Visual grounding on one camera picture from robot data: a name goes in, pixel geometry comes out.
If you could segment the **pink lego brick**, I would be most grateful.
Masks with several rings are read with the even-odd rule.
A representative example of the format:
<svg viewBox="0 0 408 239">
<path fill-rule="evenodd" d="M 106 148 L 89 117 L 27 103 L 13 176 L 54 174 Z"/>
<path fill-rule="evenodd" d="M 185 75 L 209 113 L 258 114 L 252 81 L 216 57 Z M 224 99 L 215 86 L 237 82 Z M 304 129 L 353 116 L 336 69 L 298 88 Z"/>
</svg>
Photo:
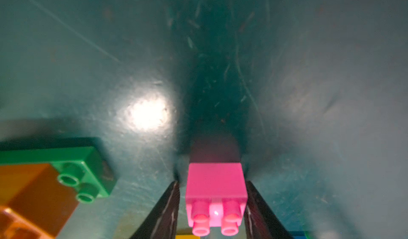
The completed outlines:
<svg viewBox="0 0 408 239">
<path fill-rule="evenodd" d="M 238 234 L 248 200 L 240 163 L 191 163 L 186 186 L 186 211 L 193 235 L 213 227 L 225 236 Z"/>
</svg>

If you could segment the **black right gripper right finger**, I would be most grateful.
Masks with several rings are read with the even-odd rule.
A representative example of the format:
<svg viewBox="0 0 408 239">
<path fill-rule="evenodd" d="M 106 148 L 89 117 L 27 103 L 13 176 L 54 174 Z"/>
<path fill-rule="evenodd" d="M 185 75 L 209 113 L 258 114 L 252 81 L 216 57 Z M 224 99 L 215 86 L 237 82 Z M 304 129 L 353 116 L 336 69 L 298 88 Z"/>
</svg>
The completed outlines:
<svg viewBox="0 0 408 239">
<path fill-rule="evenodd" d="M 248 193 L 244 211 L 245 231 L 248 239 L 293 239 L 270 209 L 254 184 L 246 181 Z"/>
</svg>

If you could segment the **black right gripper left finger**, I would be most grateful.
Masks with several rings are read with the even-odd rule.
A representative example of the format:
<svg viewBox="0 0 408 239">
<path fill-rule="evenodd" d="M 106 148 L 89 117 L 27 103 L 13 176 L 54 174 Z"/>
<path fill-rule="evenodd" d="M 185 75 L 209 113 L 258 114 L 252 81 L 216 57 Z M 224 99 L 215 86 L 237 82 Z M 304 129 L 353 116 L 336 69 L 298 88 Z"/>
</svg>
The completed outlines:
<svg viewBox="0 0 408 239">
<path fill-rule="evenodd" d="M 180 184 L 173 181 L 130 239 L 175 239 L 179 204 Z"/>
</svg>

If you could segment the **orange lego brick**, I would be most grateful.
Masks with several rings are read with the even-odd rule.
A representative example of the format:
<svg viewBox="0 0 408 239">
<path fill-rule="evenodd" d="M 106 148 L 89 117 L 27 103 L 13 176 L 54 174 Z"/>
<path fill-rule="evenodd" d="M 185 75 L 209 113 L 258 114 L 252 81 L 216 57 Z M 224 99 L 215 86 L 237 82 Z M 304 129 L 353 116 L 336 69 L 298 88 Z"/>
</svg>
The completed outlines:
<svg viewBox="0 0 408 239">
<path fill-rule="evenodd" d="M 78 206 L 49 164 L 1 166 L 1 238 L 55 239 Z"/>
</svg>

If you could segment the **dark green lego plate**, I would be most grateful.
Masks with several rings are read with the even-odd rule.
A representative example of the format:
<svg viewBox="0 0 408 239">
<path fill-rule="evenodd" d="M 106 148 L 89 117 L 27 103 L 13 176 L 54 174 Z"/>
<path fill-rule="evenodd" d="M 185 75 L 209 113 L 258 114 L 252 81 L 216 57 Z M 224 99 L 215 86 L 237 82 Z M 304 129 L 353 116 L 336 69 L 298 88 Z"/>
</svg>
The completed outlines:
<svg viewBox="0 0 408 239">
<path fill-rule="evenodd" d="M 59 184 L 73 188 L 76 200 L 92 204 L 107 198 L 117 179 L 95 147 L 69 147 L 1 151 L 1 165 L 49 164 L 57 171 Z"/>
</svg>

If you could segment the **yellow lego brick left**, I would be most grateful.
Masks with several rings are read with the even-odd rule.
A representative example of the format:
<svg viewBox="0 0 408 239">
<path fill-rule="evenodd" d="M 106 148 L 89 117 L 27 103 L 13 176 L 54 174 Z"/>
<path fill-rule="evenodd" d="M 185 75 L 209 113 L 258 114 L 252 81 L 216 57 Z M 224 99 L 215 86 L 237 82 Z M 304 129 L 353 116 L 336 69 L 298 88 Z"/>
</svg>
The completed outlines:
<svg viewBox="0 0 408 239">
<path fill-rule="evenodd" d="M 200 237 L 195 235 L 176 235 L 175 239 L 200 239 Z"/>
</svg>

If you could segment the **green table mat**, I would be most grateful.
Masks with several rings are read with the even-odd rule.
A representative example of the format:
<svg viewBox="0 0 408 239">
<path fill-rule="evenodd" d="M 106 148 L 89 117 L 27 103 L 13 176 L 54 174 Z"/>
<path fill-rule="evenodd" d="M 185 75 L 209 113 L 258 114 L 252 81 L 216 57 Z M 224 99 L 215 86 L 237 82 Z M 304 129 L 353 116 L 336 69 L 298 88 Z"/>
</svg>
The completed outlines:
<svg viewBox="0 0 408 239">
<path fill-rule="evenodd" d="M 1 0 L 1 149 L 94 145 L 62 239 L 127 239 L 201 131 L 289 231 L 408 236 L 408 0 Z"/>
</svg>

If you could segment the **blue lego brick right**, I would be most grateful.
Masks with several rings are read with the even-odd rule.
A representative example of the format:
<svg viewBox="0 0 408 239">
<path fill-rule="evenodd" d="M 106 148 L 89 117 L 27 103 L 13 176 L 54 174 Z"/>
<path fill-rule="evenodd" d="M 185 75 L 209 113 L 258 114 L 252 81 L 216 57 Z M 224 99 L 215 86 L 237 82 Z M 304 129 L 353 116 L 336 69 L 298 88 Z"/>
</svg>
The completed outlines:
<svg viewBox="0 0 408 239">
<path fill-rule="evenodd" d="M 305 231 L 291 231 L 290 234 L 294 239 L 309 239 L 309 234 Z"/>
</svg>

